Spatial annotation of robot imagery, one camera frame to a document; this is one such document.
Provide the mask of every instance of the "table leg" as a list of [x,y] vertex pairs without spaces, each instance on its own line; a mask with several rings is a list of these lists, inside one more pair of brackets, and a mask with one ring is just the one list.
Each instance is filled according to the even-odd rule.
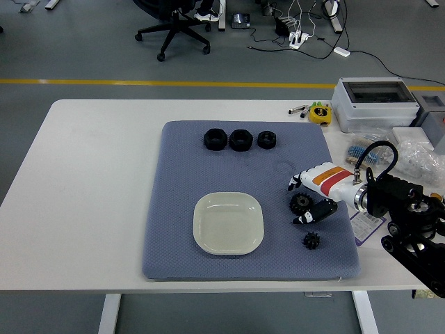
[[368,292],[353,291],[355,310],[359,318],[360,328],[363,334],[378,334],[373,309],[369,301]]
[[107,294],[100,319],[99,334],[114,334],[118,320],[120,294]]
[[220,0],[220,19],[218,21],[218,30],[225,30],[225,20],[226,20],[226,10],[225,10],[225,0]]

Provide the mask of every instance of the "white electrical box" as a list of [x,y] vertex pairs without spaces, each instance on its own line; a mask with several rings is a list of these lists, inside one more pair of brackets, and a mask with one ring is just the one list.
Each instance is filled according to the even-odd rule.
[[342,132],[408,127],[419,110],[403,80],[396,77],[340,78],[331,105]]

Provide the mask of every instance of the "yellow tape measure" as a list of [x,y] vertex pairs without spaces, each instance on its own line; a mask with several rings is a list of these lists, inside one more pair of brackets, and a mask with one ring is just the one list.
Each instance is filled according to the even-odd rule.
[[331,124],[332,109],[330,106],[323,106],[321,102],[313,103],[309,110],[309,121],[327,127]]

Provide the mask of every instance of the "office chair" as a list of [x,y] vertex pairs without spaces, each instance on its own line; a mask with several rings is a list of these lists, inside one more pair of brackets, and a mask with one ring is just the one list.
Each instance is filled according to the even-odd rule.
[[[197,19],[193,19],[186,15],[190,10],[195,7],[195,0],[133,0],[138,7],[144,10],[146,13],[156,19],[170,20],[166,24],[159,24],[157,26],[151,26],[149,28],[140,29],[134,38],[140,42],[142,40],[143,33],[154,33],[157,31],[169,31],[164,44],[162,45],[161,52],[159,52],[157,58],[158,61],[165,60],[165,50],[174,38],[179,33],[185,33],[196,40],[205,44],[202,51],[204,54],[210,53],[210,42],[204,37],[199,35],[190,29],[191,26],[197,26],[205,24],[205,30],[208,32],[211,30],[210,23],[202,22]],[[179,13],[186,19],[179,19]]]

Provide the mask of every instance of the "label sticker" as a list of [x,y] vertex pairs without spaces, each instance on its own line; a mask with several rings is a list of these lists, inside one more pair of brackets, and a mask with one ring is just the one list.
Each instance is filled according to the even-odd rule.
[[361,246],[385,221],[387,221],[385,217],[376,218],[367,212],[358,212],[350,217],[355,244]]

